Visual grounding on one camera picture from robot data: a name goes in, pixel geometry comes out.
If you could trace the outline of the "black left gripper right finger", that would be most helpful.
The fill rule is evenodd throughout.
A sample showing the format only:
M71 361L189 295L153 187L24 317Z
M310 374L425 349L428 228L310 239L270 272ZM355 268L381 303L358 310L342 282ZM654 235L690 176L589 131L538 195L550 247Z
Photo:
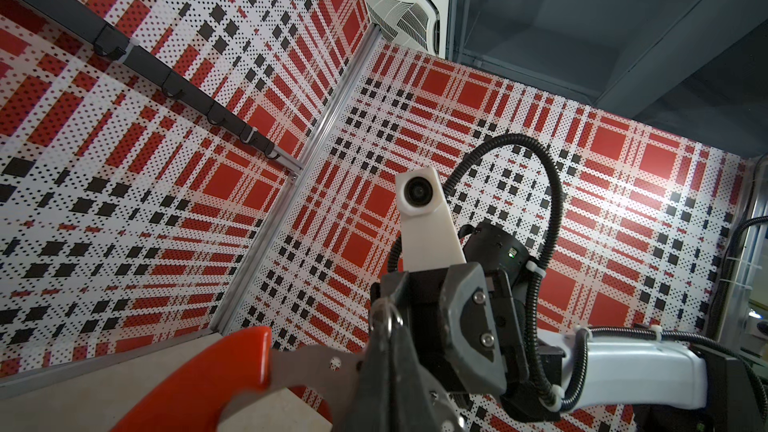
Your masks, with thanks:
M390 431L461 431L457 414L442 385L419 363L409 330L390 336Z

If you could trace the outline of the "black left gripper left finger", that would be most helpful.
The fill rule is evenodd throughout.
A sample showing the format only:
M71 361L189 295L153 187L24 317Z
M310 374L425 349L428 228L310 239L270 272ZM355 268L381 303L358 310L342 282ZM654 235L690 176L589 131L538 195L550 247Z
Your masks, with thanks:
M336 431L389 431L391 416L391 339L396 328L396 307L389 299L372 306L369 343L349 407Z

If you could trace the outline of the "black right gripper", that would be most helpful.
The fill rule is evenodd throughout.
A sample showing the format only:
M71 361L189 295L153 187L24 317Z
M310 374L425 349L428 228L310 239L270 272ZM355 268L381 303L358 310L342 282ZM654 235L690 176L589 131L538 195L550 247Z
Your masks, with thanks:
M538 400L524 351L524 307L505 271L471 262L387 273L370 296L394 303L419 365L459 406L471 394L490 395L515 421L560 419Z

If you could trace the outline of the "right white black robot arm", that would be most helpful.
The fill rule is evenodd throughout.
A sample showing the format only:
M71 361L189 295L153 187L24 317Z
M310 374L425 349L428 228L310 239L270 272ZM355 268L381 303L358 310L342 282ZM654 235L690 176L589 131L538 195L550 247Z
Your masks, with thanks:
M524 328L533 277L528 251L488 222L460 230L465 262L384 275L373 301L390 300L429 379L458 396L489 395L519 422L555 422L597 405L628 404L646 431L759 431L767 394L724 346L657 327L541 331L535 354L554 394L534 384Z

